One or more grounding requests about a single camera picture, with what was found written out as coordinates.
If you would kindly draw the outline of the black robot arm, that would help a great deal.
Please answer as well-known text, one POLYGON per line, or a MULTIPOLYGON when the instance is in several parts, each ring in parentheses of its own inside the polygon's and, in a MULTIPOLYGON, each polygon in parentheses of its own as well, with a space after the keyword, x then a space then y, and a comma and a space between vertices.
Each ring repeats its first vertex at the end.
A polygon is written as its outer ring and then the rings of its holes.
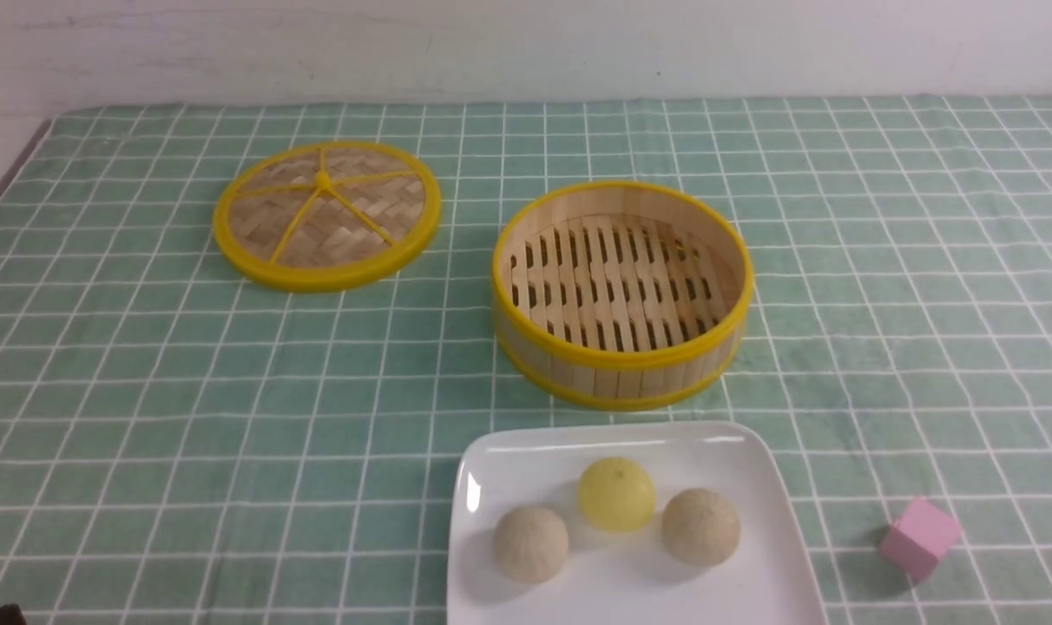
POLYGON ((23 617, 23 611, 21 606, 18 604, 0 605, 0 625, 27 625, 29 624, 25 617, 23 617))

